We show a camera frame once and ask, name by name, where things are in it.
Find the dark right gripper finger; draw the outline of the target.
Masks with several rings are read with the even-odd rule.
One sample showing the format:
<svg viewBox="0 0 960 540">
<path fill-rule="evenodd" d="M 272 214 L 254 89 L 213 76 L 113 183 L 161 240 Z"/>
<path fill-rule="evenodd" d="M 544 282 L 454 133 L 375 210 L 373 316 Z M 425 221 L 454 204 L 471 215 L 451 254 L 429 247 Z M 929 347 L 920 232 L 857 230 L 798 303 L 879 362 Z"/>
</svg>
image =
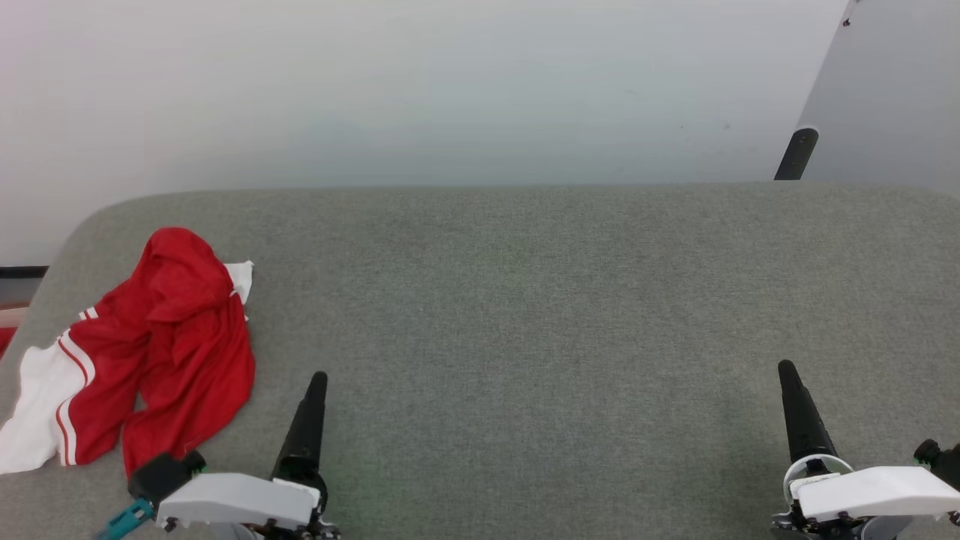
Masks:
<svg viewBox="0 0 960 540">
<path fill-rule="evenodd" d="M 811 427 L 814 428 L 814 454 L 810 455 L 832 455 L 833 457 L 837 457 L 836 447 L 834 447 L 833 441 L 831 441 L 830 435 L 827 433 L 825 424 L 820 417 L 819 411 L 809 391 L 808 393 L 813 419 Z"/>
<path fill-rule="evenodd" d="M 787 434 L 787 444 L 792 462 L 814 454 L 814 428 L 809 390 L 791 360 L 778 363 L 779 387 Z"/>
</svg>

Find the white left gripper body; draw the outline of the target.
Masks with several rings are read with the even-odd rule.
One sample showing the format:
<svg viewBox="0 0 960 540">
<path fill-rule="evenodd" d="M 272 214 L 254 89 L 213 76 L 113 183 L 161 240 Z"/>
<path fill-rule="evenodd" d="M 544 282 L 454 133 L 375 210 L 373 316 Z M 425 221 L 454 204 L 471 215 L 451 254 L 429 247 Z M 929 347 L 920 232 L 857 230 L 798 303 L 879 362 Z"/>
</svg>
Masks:
<svg viewBox="0 0 960 540">
<path fill-rule="evenodd" d="M 215 539 L 340 539 L 325 520 L 328 501 L 326 485 L 205 472 L 161 500 L 154 516 L 167 531 L 206 525 Z"/>
</svg>

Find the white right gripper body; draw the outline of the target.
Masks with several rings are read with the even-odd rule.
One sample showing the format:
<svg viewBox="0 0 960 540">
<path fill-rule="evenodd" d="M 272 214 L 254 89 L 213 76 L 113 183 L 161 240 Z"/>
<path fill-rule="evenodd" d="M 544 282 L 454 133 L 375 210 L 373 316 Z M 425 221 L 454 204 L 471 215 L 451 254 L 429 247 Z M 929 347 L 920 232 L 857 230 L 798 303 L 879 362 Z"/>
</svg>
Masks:
<svg viewBox="0 0 960 540">
<path fill-rule="evenodd" d="M 783 478 L 788 509 L 772 516 L 775 539 L 897 539 L 916 518 L 958 525 L 958 455 L 916 454 L 915 466 L 853 469 L 813 454 Z"/>
</svg>

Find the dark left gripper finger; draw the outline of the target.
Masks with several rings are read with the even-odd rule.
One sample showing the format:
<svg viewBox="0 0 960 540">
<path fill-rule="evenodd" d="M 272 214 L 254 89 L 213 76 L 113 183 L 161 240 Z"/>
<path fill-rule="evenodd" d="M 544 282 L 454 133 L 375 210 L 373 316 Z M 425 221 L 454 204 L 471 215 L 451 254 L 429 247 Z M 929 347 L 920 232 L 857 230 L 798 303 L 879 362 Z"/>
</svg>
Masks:
<svg viewBox="0 0 960 540">
<path fill-rule="evenodd" d="M 319 373 L 315 372 L 275 461 L 272 479 L 319 482 Z"/>
<path fill-rule="evenodd" d="M 307 392 L 302 400 L 301 421 L 301 460 L 303 461 L 303 478 L 318 489 L 325 489 L 326 483 L 321 476 L 321 448 L 323 443 L 323 427 L 325 427 L 326 393 L 329 378 L 325 372 L 316 372 Z"/>
</svg>

